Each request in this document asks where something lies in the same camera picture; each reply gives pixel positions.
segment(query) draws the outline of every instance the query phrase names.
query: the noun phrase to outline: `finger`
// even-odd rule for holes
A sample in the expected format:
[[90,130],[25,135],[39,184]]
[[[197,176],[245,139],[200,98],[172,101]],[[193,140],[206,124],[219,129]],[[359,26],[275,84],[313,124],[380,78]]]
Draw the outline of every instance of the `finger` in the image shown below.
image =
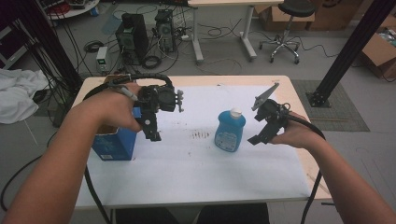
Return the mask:
[[136,119],[131,119],[126,128],[136,133],[142,130],[142,126],[136,121]]
[[273,139],[271,139],[271,141],[269,143],[271,143],[273,145],[284,144],[283,139],[284,139],[283,134],[280,134],[280,135],[273,137]]
[[301,116],[301,115],[299,115],[299,114],[297,114],[295,112],[290,111],[289,114],[294,116],[294,117],[296,117],[296,118],[307,120],[304,116]]
[[139,91],[142,89],[141,86],[137,85],[135,82],[128,82],[125,84],[129,91],[133,92],[134,94],[138,94]]

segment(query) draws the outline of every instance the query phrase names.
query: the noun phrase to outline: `bottle label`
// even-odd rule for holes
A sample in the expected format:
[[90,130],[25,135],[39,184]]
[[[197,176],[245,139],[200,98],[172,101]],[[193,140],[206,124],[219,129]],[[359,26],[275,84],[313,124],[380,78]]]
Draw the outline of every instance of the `bottle label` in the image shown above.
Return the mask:
[[236,134],[234,133],[218,133],[215,138],[215,144],[226,151],[235,151],[237,142]]

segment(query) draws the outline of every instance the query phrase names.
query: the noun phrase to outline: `table leg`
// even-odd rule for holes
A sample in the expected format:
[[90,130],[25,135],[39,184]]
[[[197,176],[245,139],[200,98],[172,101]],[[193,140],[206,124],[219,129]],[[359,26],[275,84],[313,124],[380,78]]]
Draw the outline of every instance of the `table leg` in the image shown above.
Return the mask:
[[249,6],[247,8],[247,17],[246,17],[246,24],[245,24],[245,31],[240,32],[242,42],[245,45],[245,48],[247,49],[247,53],[250,57],[250,60],[253,61],[253,59],[257,58],[257,54],[254,51],[253,47],[251,47],[250,41],[248,40],[248,32],[250,30],[250,23],[251,23],[251,18],[253,17],[253,9],[254,6]]
[[198,41],[198,20],[197,20],[197,10],[198,7],[195,7],[193,10],[193,35],[192,35],[192,46],[194,47],[195,51],[195,58],[198,63],[204,61],[204,56],[202,55],[201,46],[199,45]]

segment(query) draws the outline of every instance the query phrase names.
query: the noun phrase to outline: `blue spray bottle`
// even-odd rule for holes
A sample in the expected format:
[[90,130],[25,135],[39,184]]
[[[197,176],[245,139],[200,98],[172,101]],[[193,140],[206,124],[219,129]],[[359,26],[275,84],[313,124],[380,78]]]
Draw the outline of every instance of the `blue spray bottle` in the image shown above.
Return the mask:
[[241,143],[246,122],[242,111],[238,108],[221,112],[219,127],[215,135],[216,146],[226,151],[235,152]]

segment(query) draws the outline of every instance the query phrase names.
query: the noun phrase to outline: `forearm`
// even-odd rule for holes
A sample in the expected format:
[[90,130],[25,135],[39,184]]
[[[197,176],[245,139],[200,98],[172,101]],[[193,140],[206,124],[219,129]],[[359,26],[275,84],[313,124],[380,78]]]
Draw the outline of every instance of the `forearm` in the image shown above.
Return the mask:
[[373,188],[326,141],[316,141],[308,151],[317,161],[343,221],[395,223],[395,213]]
[[4,223],[67,223],[99,120],[76,108],[21,187]]

